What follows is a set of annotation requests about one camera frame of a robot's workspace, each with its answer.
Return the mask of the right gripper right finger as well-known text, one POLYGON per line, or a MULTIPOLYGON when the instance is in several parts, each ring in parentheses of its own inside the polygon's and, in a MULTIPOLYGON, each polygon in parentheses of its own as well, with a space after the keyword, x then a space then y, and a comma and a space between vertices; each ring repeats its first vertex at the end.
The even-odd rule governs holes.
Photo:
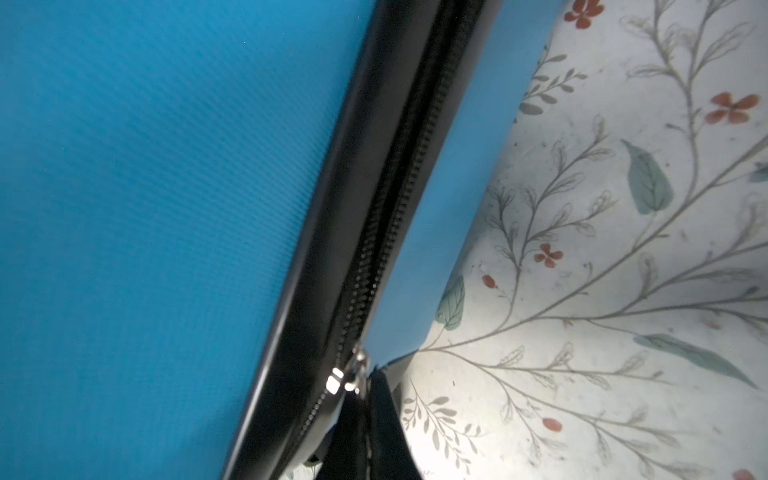
POLYGON ((422 480, 383 371, 374 370, 370 375, 367 398, 370 478, 422 480))

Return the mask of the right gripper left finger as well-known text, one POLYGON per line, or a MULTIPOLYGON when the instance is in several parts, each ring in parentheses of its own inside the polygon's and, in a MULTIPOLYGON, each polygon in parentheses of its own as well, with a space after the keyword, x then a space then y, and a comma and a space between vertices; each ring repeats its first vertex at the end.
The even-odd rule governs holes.
POLYGON ((317 480, 365 480, 368 476, 367 404, 347 392, 317 480))

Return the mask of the blue hard-shell suitcase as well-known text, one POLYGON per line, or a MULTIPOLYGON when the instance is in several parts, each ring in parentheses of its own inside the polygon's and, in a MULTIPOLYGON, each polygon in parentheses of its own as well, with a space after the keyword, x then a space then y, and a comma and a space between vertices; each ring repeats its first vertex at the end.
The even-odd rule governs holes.
POLYGON ((1 475, 321 468, 559 1, 5 1, 1 475))

